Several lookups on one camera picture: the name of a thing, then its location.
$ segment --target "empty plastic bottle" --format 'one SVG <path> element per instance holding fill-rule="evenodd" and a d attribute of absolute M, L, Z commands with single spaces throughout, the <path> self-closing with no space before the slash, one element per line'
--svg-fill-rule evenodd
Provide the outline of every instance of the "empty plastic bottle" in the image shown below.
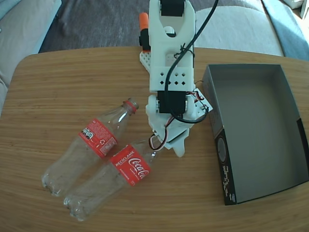
<path fill-rule="evenodd" d="M 161 144 L 157 137 L 154 145 Z M 148 140 L 133 142 L 113 156 L 89 180 L 72 189 L 63 204 L 79 221 L 87 219 L 121 189 L 134 186 L 149 172 L 157 152 Z"/>
<path fill-rule="evenodd" d="M 105 157 L 123 134 L 130 115 L 139 105 L 133 100 L 93 119 L 71 143 L 64 155 L 42 176 L 42 184 L 54 196 L 64 195 L 77 178 Z"/>

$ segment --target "red bottle label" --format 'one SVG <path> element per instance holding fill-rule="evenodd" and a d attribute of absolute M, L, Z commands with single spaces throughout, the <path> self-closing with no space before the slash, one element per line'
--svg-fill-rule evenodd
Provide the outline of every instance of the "red bottle label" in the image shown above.
<path fill-rule="evenodd" d="M 96 118 L 79 133 L 79 136 L 101 158 L 117 144 L 115 136 Z"/>
<path fill-rule="evenodd" d="M 150 172 L 150 167 L 131 145 L 126 146 L 111 158 L 111 163 L 134 186 Z"/>

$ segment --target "black cable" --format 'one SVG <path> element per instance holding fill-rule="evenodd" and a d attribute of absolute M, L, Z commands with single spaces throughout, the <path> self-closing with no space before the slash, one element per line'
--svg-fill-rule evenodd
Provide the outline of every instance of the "black cable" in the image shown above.
<path fill-rule="evenodd" d="M 166 79 L 165 79 L 165 87 L 164 87 L 164 97 L 165 97 L 165 101 L 166 101 L 166 105 L 168 106 L 168 108 L 170 109 L 170 114 L 178 121 L 183 122 L 183 123 L 189 123 L 189 124 L 196 124 L 199 123 L 201 121 L 203 121 L 209 111 L 209 107 L 204 107 L 206 112 L 205 114 L 200 117 L 197 120 L 187 120 L 187 119 L 183 119 L 180 118 L 178 115 L 176 115 L 170 105 L 170 101 L 169 101 L 169 80 L 170 80 L 170 76 L 172 75 L 172 72 L 174 71 L 175 67 L 177 66 L 177 64 L 180 62 L 180 60 L 184 57 L 184 55 L 188 52 L 191 51 L 190 48 L 193 46 L 194 42 L 198 39 L 198 37 L 201 35 L 202 31 L 204 30 L 204 28 L 206 27 L 207 23 L 209 22 L 210 18 L 212 17 L 215 9 L 217 8 L 218 5 L 218 1 L 219 0 L 215 0 L 212 9 L 210 11 L 210 13 L 208 14 L 207 18 L 205 19 L 204 23 L 202 24 L 201 28 L 198 30 L 198 32 L 194 35 L 193 39 L 191 40 L 191 42 L 188 44 L 188 46 L 185 49 L 182 49 L 182 51 L 180 52 L 179 56 L 177 57 L 177 59 L 175 60 L 175 62 L 172 64 L 172 66 L 170 67 L 167 75 L 166 75 Z"/>

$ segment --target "bottle bottom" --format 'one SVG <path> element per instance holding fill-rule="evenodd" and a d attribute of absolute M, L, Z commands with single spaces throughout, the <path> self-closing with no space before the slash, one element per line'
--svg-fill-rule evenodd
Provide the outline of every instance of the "bottle bottom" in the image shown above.
<path fill-rule="evenodd" d="M 78 221 L 85 221 L 88 218 L 88 214 L 85 208 L 81 205 L 74 207 L 74 204 L 70 203 L 70 199 L 65 198 L 63 204 L 69 209 L 70 216 L 76 218 Z"/>
<path fill-rule="evenodd" d="M 46 190 L 48 190 L 50 192 L 51 195 L 53 195 L 55 197 L 59 197 L 63 194 L 61 187 L 57 187 L 57 186 L 53 185 L 53 183 L 49 180 L 48 175 L 45 175 L 42 178 L 42 185 Z"/>

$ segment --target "coca-cola logo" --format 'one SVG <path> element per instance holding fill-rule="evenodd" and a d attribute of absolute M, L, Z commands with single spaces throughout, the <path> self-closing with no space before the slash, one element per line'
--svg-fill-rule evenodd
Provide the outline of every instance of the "coca-cola logo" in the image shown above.
<path fill-rule="evenodd" d="M 128 161 L 128 163 L 141 179 L 143 179 L 149 173 L 149 171 L 145 170 L 144 167 L 140 164 L 141 159 L 139 158 L 132 158 Z"/>

